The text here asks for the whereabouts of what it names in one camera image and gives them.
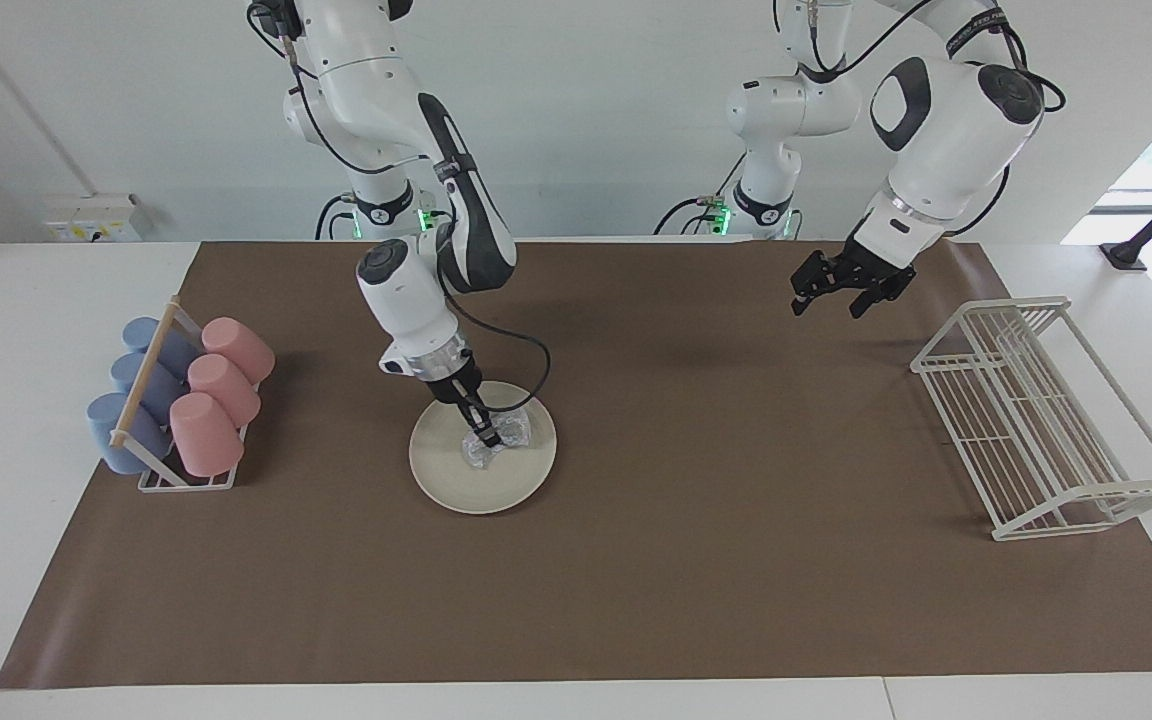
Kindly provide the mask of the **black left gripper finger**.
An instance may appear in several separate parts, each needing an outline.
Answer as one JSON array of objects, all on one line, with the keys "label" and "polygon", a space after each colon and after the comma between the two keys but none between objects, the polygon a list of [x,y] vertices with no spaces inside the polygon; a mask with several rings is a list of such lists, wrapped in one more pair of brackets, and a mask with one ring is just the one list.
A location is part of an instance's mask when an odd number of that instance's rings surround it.
[{"label": "black left gripper finger", "polygon": [[899,272],[870,285],[851,301],[851,318],[861,319],[861,316],[867,313],[870,306],[874,306],[879,302],[899,300],[901,293],[905,291],[905,288],[914,282],[915,276],[915,272]]},{"label": "black left gripper finger", "polygon": [[795,316],[804,314],[814,300],[818,300],[824,293],[833,291],[835,283],[832,279],[832,268],[833,265],[828,256],[820,250],[814,250],[799,265],[799,270],[791,273],[791,290],[794,290],[791,313]]}]

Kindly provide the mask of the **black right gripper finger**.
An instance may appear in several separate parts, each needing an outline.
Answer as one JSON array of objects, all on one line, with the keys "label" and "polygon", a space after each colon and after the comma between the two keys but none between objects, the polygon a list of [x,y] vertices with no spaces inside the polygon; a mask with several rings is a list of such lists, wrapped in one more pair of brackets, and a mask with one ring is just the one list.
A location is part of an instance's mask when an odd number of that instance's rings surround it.
[{"label": "black right gripper finger", "polygon": [[486,447],[494,448],[503,445],[503,439],[500,438],[493,424],[492,414],[488,414],[477,392],[467,393],[467,423]]},{"label": "black right gripper finger", "polygon": [[477,406],[472,397],[458,397],[454,406],[460,410],[462,418],[467,420],[473,435],[480,439],[483,445],[488,446],[488,411]]}]

